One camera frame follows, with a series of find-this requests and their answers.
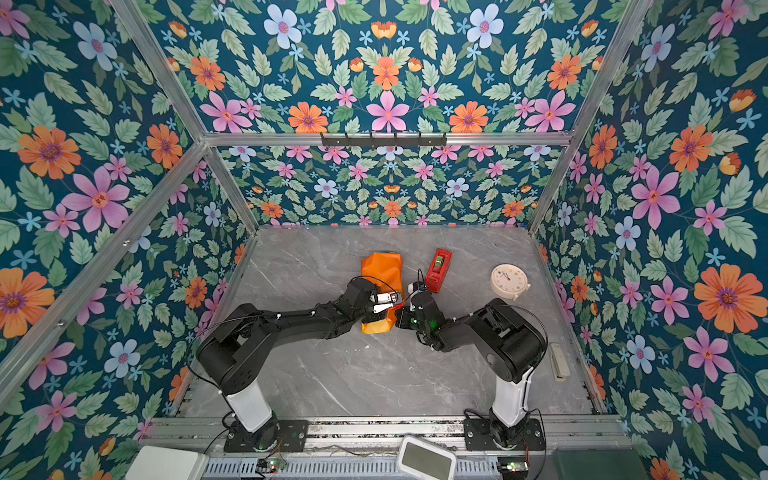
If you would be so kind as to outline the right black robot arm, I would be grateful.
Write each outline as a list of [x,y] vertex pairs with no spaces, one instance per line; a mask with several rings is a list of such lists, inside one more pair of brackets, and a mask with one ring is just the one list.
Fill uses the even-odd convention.
[[545,357],[547,341],[517,310],[495,298],[473,313],[449,318],[430,291],[417,291],[397,314],[396,326],[414,331],[417,340],[434,351],[475,347],[496,375],[488,434],[502,449],[510,449],[524,438],[531,380]]

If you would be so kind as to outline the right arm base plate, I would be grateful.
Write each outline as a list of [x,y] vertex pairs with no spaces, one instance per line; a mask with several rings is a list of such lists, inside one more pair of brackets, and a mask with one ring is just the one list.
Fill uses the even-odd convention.
[[526,416],[513,427],[507,427],[497,419],[465,417],[463,427],[465,448],[469,451],[546,449],[542,423],[530,416]]

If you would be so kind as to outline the yellow orange wrapping paper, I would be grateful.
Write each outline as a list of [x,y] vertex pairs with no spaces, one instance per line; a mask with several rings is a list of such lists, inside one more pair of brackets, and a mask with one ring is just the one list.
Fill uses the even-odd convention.
[[398,295],[398,302],[393,307],[378,313],[374,320],[362,322],[364,334],[387,333],[396,326],[404,301],[402,269],[402,256],[397,253],[375,252],[361,262],[362,276],[377,287],[378,294]]

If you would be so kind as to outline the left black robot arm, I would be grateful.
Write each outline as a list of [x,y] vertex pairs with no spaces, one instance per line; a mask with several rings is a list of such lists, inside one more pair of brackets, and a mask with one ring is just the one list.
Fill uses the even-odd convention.
[[399,303],[367,276],[353,278],[337,299],[306,310],[269,311],[250,303],[220,321],[196,352],[196,359],[235,416],[235,426],[263,437],[276,429],[276,416],[258,383],[273,349],[304,340],[331,340],[357,323],[382,320]]

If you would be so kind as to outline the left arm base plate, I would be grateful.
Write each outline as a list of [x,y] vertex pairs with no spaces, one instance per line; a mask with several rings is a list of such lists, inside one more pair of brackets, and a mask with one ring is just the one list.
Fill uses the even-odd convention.
[[270,418],[254,432],[238,420],[228,427],[225,453],[296,453],[302,452],[307,440],[309,422]]

